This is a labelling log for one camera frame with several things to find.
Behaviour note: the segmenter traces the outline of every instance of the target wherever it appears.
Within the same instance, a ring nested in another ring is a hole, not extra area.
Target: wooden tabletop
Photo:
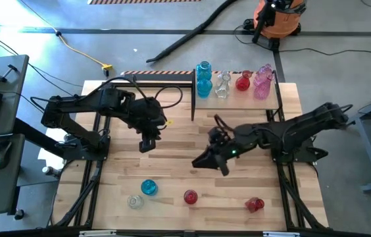
[[[86,81],[83,94],[87,94],[101,81]],[[297,86],[280,84],[285,118],[301,114]],[[144,88],[152,96],[158,89]],[[162,105],[178,99],[176,90],[165,90],[158,96]],[[200,155],[208,144],[207,132],[215,126],[213,116],[219,114],[228,125],[266,122],[265,111],[258,110],[206,110],[197,109],[191,122],[191,92],[184,89],[182,102],[165,109],[172,124],[162,131],[157,148],[140,153],[140,135],[117,118],[111,119],[111,147],[105,161],[93,228],[144,229],[144,230],[285,230],[284,210],[279,189],[278,173],[268,150],[254,149],[228,162],[230,174],[223,177],[220,171],[194,169],[191,161]],[[91,130],[95,113],[80,113],[76,121]],[[75,161],[63,172],[53,209],[54,222],[59,221],[79,195],[85,161]],[[295,164],[301,199],[314,216],[328,225],[322,195],[314,169],[306,164]],[[159,191],[149,197],[141,193],[140,184],[153,179]],[[183,195],[188,189],[197,192],[196,204],[188,205]],[[142,195],[144,206],[130,209],[127,198]],[[264,209],[256,213],[246,210],[244,203],[251,197],[262,198]],[[294,223],[295,206],[290,201]],[[84,219],[89,206],[86,199]]]

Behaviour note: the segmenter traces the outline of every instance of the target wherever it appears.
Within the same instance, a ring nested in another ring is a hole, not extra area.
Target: concrete floor
[[[87,5],[86,0],[25,0],[43,18],[57,28],[190,30],[204,21],[221,1],[196,3]],[[209,27],[211,30],[233,30],[250,18],[254,0],[240,0],[225,10]],[[371,32],[371,8],[359,0],[312,0],[301,18],[304,32]],[[48,27],[29,9],[15,0],[0,1],[0,40],[19,54],[30,56],[30,62],[52,75],[82,84],[84,80],[104,80],[100,66],[67,49],[53,34],[18,33],[23,26]],[[75,48],[82,49],[100,61],[113,64],[117,74],[125,70],[191,70],[203,59],[216,70],[256,70],[270,63],[272,53],[255,45],[243,45],[232,35],[200,35],[170,56],[153,65],[146,59],[182,35],[175,34],[66,34]],[[250,41],[250,36],[240,36]],[[289,37],[281,49],[311,47],[328,53],[344,49],[371,50],[371,37]],[[0,48],[0,56],[8,55]],[[355,108],[371,100],[371,54],[345,53],[319,55],[311,51],[280,54],[286,82],[297,83],[304,112],[326,101],[340,105],[352,103]],[[80,88],[58,83],[72,93]],[[26,97],[49,97],[63,94],[28,70],[22,92]],[[45,131],[40,114],[21,101],[18,117]],[[318,135],[317,147],[330,152],[318,163],[320,186],[330,227],[336,230],[371,234],[371,193],[360,186],[371,182],[371,164],[357,131],[325,131]],[[26,171],[19,184],[35,179],[53,181],[40,175],[44,163],[36,160],[38,148],[25,145],[22,168]],[[55,193],[55,182],[21,189],[19,208],[26,218],[13,221],[0,215],[0,230],[28,229],[45,226]]]

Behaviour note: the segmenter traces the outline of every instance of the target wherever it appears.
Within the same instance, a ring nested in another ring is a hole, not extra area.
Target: blue vase
[[[212,78],[212,66],[210,63],[203,61],[196,66],[197,81],[202,79],[210,80]]]
[[[212,90],[212,82],[210,80],[200,80],[197,82],[197,94],[200,98],[207,98]]]
[[[158,192],[157,183],[153,180],[145,180],[141,183],[141,191],[149,196],[154,196]]]

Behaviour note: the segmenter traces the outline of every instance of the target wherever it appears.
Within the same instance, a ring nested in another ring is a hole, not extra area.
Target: vacuum hose
[[[235,1],[237,0],[227,0],[225,1],[223,4],[221,4],[221,6],[219,6],[212,14],[211,16],[204,22],[202,23],[200,26],[196,27],[193,31],[191,31],[190,33],[186,34],[185,36],[183,36],[181,39],[179,39],[177,42],[173,43],[172,45],[170,45],[169,47],[167,47],[164,51],[162,51],[161,53],[159,53],[155,58],[153,59],[147,59],[146,60],[146,63],[151,63],[151,62],[155,62],[165,56],[168,56],[171,52],[173,52],[174,50],[176,50],[179,46],[183,45],[185,42],[189,41],[191,38],[193,38],[194,36],[198,35],[198,34],[201,34],[203,32],[203,30],[205,30],[205,28],[207,26],[209,26],[212,21],[223,11],[225,10],[226,7],[228,7],[229,5],[231,5],[232,3],[234,3]]]

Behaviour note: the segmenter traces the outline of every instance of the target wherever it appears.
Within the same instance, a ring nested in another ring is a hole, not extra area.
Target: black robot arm
[[[83,96],[53,96],[48,100],[41,123],[48,128],[62,128],[80,141],[82,149],[96,151],[104,146],[101,135],[95,131],[87,131],[72,120],[69,114],[96,112],[102,116],[116,117],[125,122],[128,128],[134,128],[141,134],[139,150],[144,153],[154,149],[155,140],[161,139],[158,126],[165,124],[166,117],[154,97],[137,100],[135,97],[134,93],[113,86],[106,86]]]
[[[272,156],[286,157],[320,131],[343,128],[348,120],[344,112],[350,107],[352,105],[339,107],[337,104],[325,103],[312,112],[285,122],[242,124],[234,129],[216,115],[214,119],[218,126],[209,131],[209,145],[192,162],[193,167],[220,168],[226,176],[229,173],[226,166],[228,159],[239,158],[239,155],[257,146],[271,149]],[[234,138],[231,138],[227,131],[233,132]]]

